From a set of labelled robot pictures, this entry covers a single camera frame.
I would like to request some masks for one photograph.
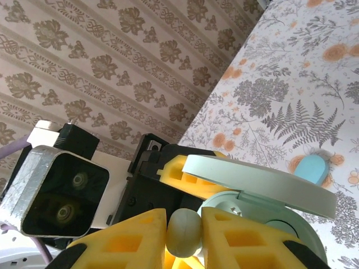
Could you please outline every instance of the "floral wallpaper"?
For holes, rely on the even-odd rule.
[[[132,159],[180,140],[263,9],[256,0],[0,0],[0,146],[75,120]],[[0,191],[19,153],[0,160]]]
[[[322,156],[337,217],[299,214],[332,269],[359,269],[358,112],[359,3],[273,0],[180,144],[288,173]]]

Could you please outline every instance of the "yellow foam pad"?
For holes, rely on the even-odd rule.
[[[305,269],[282,243],[295,236],[213,207],[202,208],[206,269]]]
[[[218,157],[225,157],[220,152],[215,154]],[[178,155],[166,163],[163,170],[157,172],[161,176],[160,181],[204,200],[218,192],[230,191],[228,188],[183,173],[182,168],[186,160],[187,156]]]
[[[166,250],[164,254],[164,269],[204,269],[197,257],[177,258]]]
[[[74,241],[85,252],[71,269],[164,268],[165,209],[153,209]]]

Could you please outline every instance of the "orange flower print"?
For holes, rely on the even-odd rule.
[[[330,162],[335,165],[341,165],[344,162],[344,156],[340,154],[335,154],[334,156],[330,157]]]
[[[226,151],[231,151],[231,150],[233,150],[233,149],[234,149],[234,141],[232,141],[232,140],[227,141],[227,142],[224,144],[224,149],[225,149]]]
[[[359,44],[356,44],[349,50],[349,55],[359,57]]]
[[[333,182],[334,182],[333,176],[332,174],[329,173],[324,179],[324,181],[322,182],[321,186],[323,188],[329,188],[330,186],[332,186]]]
[[[222,79],[227,80],[233,75],[234,68],[233,66],[229,66],[225,73],[222,76]]]
[[[331,46],[323,53],[323,60],[326,62],[336,62],[347,54],[347,46],[345,44],[337,44]]]
[[[234,134],[235,136],[239,136],[239,135],[241,134],[241,132],[242,132],[242,129],[236,128],[236,129],[234,129],[233,134]]]
[[[307,7],[316,7],[321,4],[322,0],[309,0],[307,3]]]
[[[297,25],[297,21],[293,21],[293,22],[291,23],[291,29],[293,29],[294,27],[296,27],[296,25]]]
[[[307,68],[308,66],[310,66],[310,62],[309,61],[304,61],[302,67]]]
[[[305,156],[304,155],[298,155],[296,157],[294,157],[288,165],[288,170],[289,172],[291,172],[292,174],[294,174],[294,171],[296,170],[298,164],[300,163],[301,160],[303,160]]]
[[[350,184],[358,184],[359,183],[359,173],[358,171],[351,171],[350,177],[348,178],[348,182]]]
[[[232,75],[233,78],[237,78],[237,77],[240,77],[240,76],[242,76],[242,70],[241,69],[235,70],[233,75]]]
[[[350,22],[350,26],[356,26],[359,24],[359,18],[354,18],[351,22]]]
[[[214,139],[213,139],[213,146],[222,147],[222,145],[224,143],[225,143],[225,135],[224,135],[224,133],[216,134]]]
[[[246,62],[247,62],[247,59],[242,59],[242,60],[240,61],[240,65],[243,66]]]
[[[297,90],[297,92],[298,92],[299,95],[302,95],[304,90],[303,90],[303,88],[300,88],[299,90]]]

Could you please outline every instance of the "purple cable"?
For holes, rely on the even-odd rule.
[[[17,229],[15,227],[9,226],[7,224],[2,224],[0,226],[1,230],[3,231],[8,231],[8,230],[14,230],[17,231]],[[38,248],[41,256],[43,257],[44,261],[46,264],[49,264],[53,258],[51,256],[51,253],[49,251],[49,249],[46,247],[46,245],[44,244],[44,242],[42,242],[41,239],[36,238],[36,237],[30,237],[30,239],[35,243],[36,247]]]
[[[10,144],[3,146],[0,148],[0,160],[4,159],[5,157],[9,156],[10,154],[13,154],[14,152],[18,150],[22,150],[23,148],[30,145],[30,143],[27,142],[27,139],[29,138],[29,134],[27,136],[21,137],[18,140],[15,140],[11,142]]]

